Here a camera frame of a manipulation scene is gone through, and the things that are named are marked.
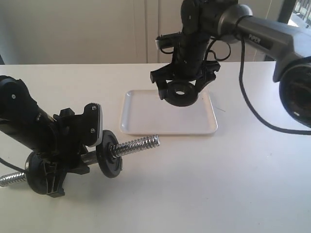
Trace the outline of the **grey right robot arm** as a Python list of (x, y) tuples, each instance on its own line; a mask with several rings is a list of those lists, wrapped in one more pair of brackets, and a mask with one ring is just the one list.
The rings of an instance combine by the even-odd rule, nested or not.
[(311, 125), (310, 30), (255, 17), (236, 0), (185, 0), (180, 15), (180, 32), (156, 38), (161, 52), (172, 49), (172, 61), (150, 73), (161, 100), (178, 107), (194, 104), (220, 69), (219, 58), (207, 58), (213, 44), (240, 42), (275, 60), (273, 81), (284, 109), (300, 124)]

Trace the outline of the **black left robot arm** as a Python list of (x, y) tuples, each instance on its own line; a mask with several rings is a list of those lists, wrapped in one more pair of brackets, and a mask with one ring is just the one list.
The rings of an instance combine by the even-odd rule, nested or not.
[(101, 142), (102, 124), (102, 108), (97, 103), (87, 104), (80, 115), (67, 108), (50, 116), (21, 79), (0, 77), (0, 130), (32, 151), (24, 168), (3, 159), (0, 162), (23, 174), (38, 194), (64, 196), (68, 173), (89, 173), (81, 155)]

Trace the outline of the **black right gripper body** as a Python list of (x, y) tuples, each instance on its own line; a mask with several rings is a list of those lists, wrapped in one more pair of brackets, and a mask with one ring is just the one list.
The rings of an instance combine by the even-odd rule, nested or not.
[(204, 61), (210, 35), (203, 32), (184, 34), (181, 32), (178, 45), (173, 48), (172, 61), (168, 65), (150, 72), (151, 82), (157, 80), (194, 81), (201, 72), (218, 72), (217, 61)]

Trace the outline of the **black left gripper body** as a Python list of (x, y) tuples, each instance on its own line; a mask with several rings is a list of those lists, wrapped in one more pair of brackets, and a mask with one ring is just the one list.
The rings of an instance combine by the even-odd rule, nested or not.
[(67, 165), (69, 156), (87, 153), (87, 146), (82, 143), (83, 113), (75, 114), (72, 109), (66, 108), (59, 115), (54, 115), (53, 120), (56, 129), (55, 146), (50, 154), (42, 153), (43, 158)]

